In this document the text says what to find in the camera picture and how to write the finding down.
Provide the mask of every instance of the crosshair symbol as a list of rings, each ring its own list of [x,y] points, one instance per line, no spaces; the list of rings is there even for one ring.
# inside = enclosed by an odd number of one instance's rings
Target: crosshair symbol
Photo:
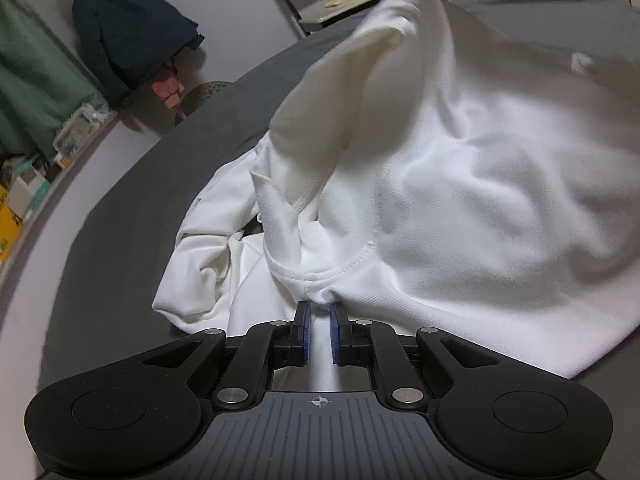
[[[328,402],[331,402],[329,399],[325,399],[322,396],[318,396],[312,400],[310,400],[309,402],[311,402],[314,406],[317,406],[318,408],[322,408],[325,404],[327,404]]]

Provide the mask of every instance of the green curtain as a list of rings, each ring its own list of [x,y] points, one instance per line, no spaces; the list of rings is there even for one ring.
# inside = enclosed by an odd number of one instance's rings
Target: green curtain
[[[88,70],[24,0],[0,0],[0,155],[55,155],[53,138],[83,103],[108,105]]]

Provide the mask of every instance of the gray ribbed panel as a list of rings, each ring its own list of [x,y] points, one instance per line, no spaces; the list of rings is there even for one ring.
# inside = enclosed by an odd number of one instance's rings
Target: gray ribbed panel
[[[324,397],[322,406],[312,401]],[[372,392],[268,392],[224,413],[188,453],[140,480],[490,480],[453,456],[427,422]],[[42,480],[61,480],[48,474]],[[595,480],[584,474],[575,480]]]

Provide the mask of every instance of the hoodie sleeve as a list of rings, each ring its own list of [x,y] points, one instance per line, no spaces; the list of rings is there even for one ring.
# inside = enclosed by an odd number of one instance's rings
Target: hoodie sleeve
[[[102,91],[111,107],[119,108],[131,88],[111,67],[102,44],[102,33],[95,0],[74,1],[74,25],[82,44],[84,62],[102,85]]]

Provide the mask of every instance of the gray bed sheet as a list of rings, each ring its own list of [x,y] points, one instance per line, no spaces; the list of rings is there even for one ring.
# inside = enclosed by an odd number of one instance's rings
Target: gray bed sheet
[[[616,1],[452,1],[514,40],[640,58],[640,14]],[[100,201],[66,261],[43,348],[41,388],[182,336],[150,306],[188,206],[217,168],[255,145],[306,68],[361,18],[342,20],[251,70],[159,142]],[[614,416],[599,468],[609,480],[640,478],[639,355],[635,332],[578,378]]]

